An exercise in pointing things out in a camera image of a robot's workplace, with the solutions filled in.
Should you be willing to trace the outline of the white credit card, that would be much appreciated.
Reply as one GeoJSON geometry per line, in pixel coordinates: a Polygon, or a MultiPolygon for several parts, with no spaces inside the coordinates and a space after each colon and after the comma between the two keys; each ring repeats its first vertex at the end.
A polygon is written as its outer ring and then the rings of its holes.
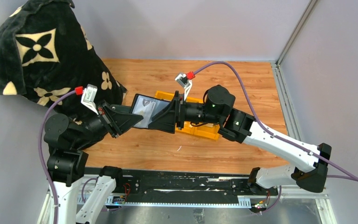
{"type": "Polygon", "coordinates": [[[136,128],[147,128],[151,117],[153,114],[153,111],[155,109],[157,100],[154,98],[147,98],[145,96],[138,96],[135,105],[133,107],[132,113],[141,115],[143,118],[141,121],[139,121],[135,127],[136,128]]]}

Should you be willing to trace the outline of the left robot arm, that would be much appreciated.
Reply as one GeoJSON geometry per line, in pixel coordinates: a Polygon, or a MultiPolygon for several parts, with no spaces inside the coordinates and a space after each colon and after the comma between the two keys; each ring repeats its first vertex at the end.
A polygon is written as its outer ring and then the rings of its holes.
{"type": "Polygon", "coordinates": [[[61,113],[47,120],[44,141],[50,152],[47,178],[54,202],[50,216],[52,224],[96,222],[110,193],[118,193],[125,188],[123,171],[104,166],[91,195],[78,210],[77,197],[89,156],[83,149],[100,141],[107,133],[113,138],[119,137],[142,119],[143,116],[131,113],[129,106],[104,102],[97,106],[97,114],[81,125],[61,113]]]}

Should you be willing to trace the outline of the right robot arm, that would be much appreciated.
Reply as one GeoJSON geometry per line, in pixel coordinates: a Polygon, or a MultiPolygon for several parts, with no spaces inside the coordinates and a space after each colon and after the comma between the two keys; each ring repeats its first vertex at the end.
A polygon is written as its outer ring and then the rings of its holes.
{"type": "Polygon", "coordinates": [[[185,122],[218,125],[223,138],[262,148],[288,162],[275,168],[253,168],[248,190],[254,195],[278,185],[297,185],[313,193],[323,191],[331,146],[307,144],[273,130],[255,116],[234,108],[235,96],[221,85],[208,89],[203,103],[186,102],[175,92],[172,100],[152,116],[149,129],[175,133],[185,122]]]}

